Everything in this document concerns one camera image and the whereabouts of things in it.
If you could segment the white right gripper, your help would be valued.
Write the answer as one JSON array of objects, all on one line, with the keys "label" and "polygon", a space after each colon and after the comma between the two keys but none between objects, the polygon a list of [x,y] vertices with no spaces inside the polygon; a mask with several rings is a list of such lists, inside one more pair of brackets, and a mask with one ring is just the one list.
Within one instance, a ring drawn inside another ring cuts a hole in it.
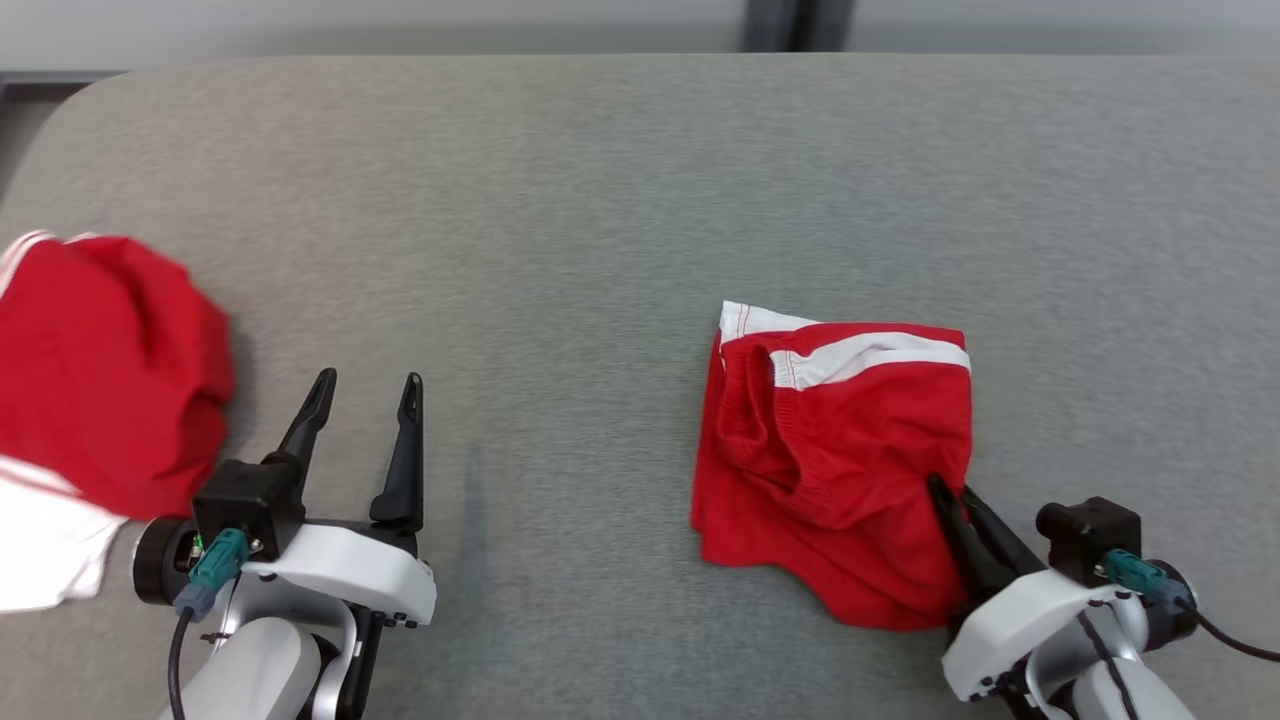
[{"label": "white right gripper", "polygon": [[1125,624],[1132,601],[1117,597],[1117,585],[1087,588],[1046,569],[973,488],[957,493],[937,473],[929,474],[927,487],[966,601],[984,602],[942,657],[943,678],[959,700],[972,702],[1001,680],[1020,680],[1030,702],[1048,701],[1100,660],[1089,638],[1060,638],[1062,630],[1080,630],[1080,612],[1108,655],[1132,657]]}]

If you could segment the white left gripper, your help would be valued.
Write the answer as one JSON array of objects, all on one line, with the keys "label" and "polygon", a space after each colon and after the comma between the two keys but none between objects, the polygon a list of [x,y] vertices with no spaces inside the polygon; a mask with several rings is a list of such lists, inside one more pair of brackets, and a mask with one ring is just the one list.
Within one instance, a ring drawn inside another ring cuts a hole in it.
[{"label": "white left gripper", "polygon": [[[296,492],[308,477],[320,430],[328,423],[337,391],[338,372],[320,370],[284,438],[264,464],[283,466]],[[424,386],[411,372],[396,411],[397,436],[383,491],[369,509],[375,525],[397,532],[420,532],[424,524]],[[265,587],[274,592],[301,589],[362,605],[390,618],[428,625],[436,607],[433,570],[413,553],[356,530],[334,525],[302,525],[280,556],[243,566],[251,577],[274,575]]]}]

